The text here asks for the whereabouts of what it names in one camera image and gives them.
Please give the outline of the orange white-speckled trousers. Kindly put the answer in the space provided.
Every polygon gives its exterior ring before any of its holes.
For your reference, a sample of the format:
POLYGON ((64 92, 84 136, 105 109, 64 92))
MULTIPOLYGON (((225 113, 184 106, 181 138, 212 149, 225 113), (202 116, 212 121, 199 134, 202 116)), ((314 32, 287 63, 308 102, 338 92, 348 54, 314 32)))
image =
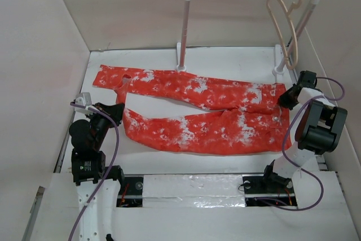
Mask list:
POLYGON ((286 134, 289 111, 278 105, 284 84, 102 65, 93 86, 114 91, 118 104, 126 104, 128 95, 135 94, 196 108, 190 115, 148 117, 125 107, 125 135, 155 150, 232 156, 280 152, 291 146, 286 134))

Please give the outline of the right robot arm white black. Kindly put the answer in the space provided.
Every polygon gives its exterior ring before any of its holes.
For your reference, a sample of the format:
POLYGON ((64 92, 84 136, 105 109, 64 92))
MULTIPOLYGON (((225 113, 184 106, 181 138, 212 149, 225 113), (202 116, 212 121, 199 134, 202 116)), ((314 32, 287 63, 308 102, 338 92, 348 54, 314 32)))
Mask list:
POLYGON ((295 142, 265 168, 261 186, 267 192, 287 186, 305 162, 315 155, 333 152, 339 143, 348 112, 332 104, 332 99, 316 88, 318 79, 315 72, 302 71, 297 83, 278 99, 278 105, 289 110, 301 104, 295 118, 301 113, 303 116, 294 134, 295 142))

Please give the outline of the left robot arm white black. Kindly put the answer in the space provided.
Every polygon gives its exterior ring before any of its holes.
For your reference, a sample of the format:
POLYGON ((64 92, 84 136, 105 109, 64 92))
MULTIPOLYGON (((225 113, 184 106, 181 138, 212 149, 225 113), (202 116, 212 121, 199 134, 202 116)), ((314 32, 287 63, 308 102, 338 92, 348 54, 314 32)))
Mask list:
POLYGON ((112 215, 118 194, 126 181, 122 168, 111 160, 105 164, 101 146, 110 128, 119 136, 124 104, 106 106, 101 103, 81 105, 72 102, 86 118, 73 122, 69 135, 73 146, 72 176, 76 185, 79 214, 70 231, 69 240, 114 240, 112 215))

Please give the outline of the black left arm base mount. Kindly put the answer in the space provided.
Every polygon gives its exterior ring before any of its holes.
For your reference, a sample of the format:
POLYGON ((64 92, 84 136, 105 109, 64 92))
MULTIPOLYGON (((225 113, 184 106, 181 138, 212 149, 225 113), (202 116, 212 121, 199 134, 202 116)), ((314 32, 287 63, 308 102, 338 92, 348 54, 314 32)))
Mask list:
POLYGON ((140 208, 143 206, 143 175, 126 175, 118 193, 116 207, 140 208))

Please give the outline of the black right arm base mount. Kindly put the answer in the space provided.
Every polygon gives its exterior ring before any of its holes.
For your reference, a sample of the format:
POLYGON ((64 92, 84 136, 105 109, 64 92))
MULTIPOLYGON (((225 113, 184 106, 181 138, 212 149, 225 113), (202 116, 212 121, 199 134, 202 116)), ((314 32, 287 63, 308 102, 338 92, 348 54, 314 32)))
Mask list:
POLYGON ((297 207, 293 183, 290 178, 273 172, 274 162, 262 174, 243 175, 238 190, 244 193, 247 207, 297 207))

